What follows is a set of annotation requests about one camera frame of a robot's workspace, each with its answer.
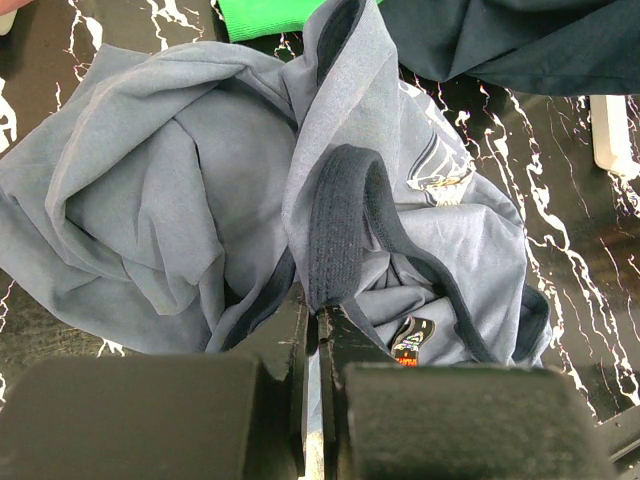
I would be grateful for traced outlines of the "grey-blue tank top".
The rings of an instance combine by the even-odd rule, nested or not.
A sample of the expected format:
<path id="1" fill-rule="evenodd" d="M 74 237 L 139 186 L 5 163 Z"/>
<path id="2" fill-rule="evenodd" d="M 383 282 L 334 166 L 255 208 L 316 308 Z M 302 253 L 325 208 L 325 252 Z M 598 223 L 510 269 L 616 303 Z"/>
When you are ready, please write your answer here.
<path id="1" fill-rule="evenodd" d="M 551 328 L 522 220 L 372 1 L 328 1 L 284 62 L 215 41 L 103 45 L 1 162 L 1 267 L 61 321 L 146 354 L 218 352 L 300 281 L 423 364 L 537 366 Z"/>

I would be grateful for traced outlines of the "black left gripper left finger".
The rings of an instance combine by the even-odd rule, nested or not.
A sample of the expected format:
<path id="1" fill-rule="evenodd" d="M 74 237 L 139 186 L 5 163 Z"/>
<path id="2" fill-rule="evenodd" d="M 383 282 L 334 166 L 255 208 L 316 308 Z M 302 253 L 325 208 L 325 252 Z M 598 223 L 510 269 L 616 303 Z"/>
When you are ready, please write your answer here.
<path id="1" fill-rule="evenodd" d="M 294 285 L 225 353 L 58 357 L 1 413 L 5 479 L 295 479 L 305 471 L 308 311 Z"/>

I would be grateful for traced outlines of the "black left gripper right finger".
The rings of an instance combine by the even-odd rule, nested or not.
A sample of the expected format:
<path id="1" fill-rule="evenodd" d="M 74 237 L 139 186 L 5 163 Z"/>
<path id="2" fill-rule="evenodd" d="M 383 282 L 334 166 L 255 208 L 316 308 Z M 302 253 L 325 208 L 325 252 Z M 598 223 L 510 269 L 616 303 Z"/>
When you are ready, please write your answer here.
<path id="1" fill-rule="evenodd" d="M 329 479 L 611 479 L 576 390 L 553 370 L 405 367 L 339 308 L 317 315 Z"/>

